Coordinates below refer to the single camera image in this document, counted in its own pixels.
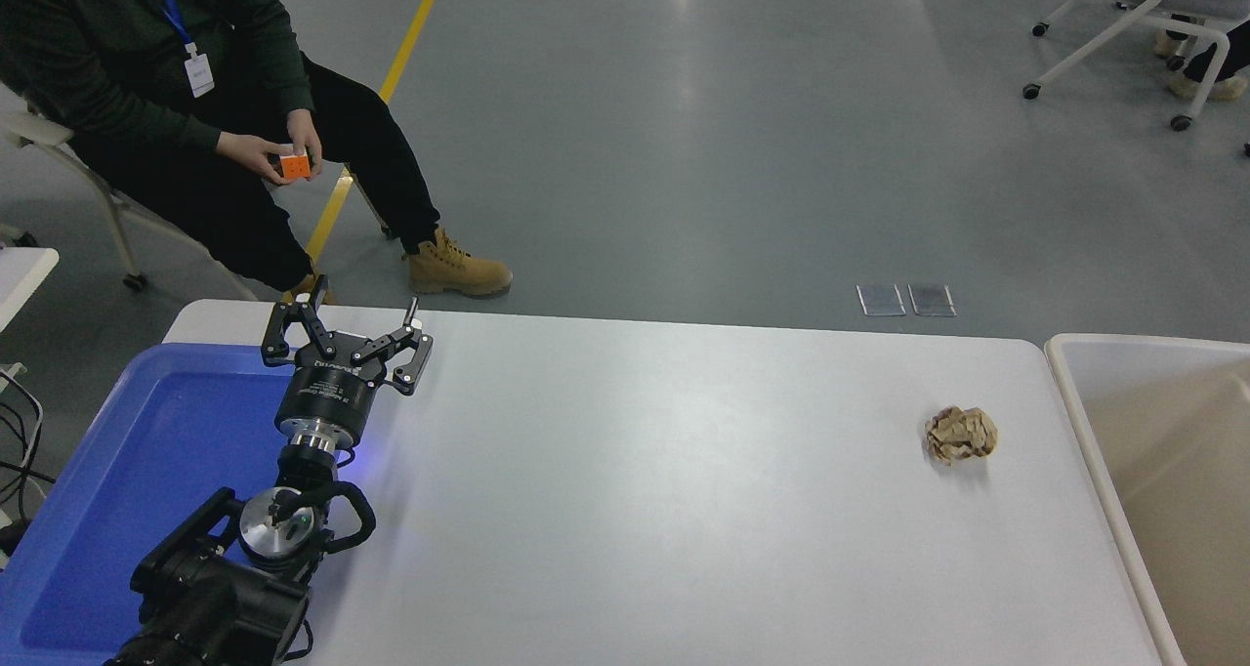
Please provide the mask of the person's right hand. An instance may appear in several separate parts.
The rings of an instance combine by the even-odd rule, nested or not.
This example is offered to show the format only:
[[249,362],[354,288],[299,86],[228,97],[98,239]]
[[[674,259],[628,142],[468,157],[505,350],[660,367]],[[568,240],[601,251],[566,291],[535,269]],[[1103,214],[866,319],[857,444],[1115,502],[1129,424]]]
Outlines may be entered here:
[[270,142],[264,137],[254,135],[236,135],[235,132],[219,132],[215,152],[220,157],[228,157],[238,166],[245,167],[248,172],[262,177],[264,181],[274,186],[288,186],[291,180],[284,177],[276,167],[272,167],[270,157],[285,157],[291,155],[290,146]]

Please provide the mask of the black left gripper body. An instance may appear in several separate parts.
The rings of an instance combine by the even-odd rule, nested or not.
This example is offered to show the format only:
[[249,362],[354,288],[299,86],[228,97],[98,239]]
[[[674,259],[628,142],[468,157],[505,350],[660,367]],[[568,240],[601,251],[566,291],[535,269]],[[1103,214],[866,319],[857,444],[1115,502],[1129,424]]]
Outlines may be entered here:
[[338,449],[358,447],[385,377],[388,367],[379,360],[354,366],[349,360],[339,362],[316,354],[299,354],[295,372],[278,405],[275,426],[290,439],[320,432],[332,436]]

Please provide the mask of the person's left hand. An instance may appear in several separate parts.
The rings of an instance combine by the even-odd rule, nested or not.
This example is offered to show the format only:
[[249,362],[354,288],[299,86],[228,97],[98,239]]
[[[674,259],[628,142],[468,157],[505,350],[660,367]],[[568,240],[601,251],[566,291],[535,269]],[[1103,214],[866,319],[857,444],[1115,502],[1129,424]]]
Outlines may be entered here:
[[308,159],[308,180],[320,176],[324,149],[315,122],[312,122],[312,111],[308,107],[292,109],[288,112],[285,124],[291,145],[288,154]]

